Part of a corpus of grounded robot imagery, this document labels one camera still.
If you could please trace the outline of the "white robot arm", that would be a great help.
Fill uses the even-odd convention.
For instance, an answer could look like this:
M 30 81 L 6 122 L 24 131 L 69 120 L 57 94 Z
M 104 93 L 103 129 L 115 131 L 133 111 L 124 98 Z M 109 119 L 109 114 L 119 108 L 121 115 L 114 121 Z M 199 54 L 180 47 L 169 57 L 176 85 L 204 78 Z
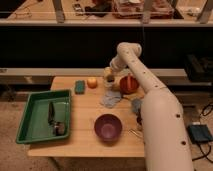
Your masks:
M 121 42 L 109 66 L 114 74 L 128 67 L 145 92 L 141 116 L 147 171 L 194 171 L 183 107 L 140 61 L 141 53 L 140 44 Z

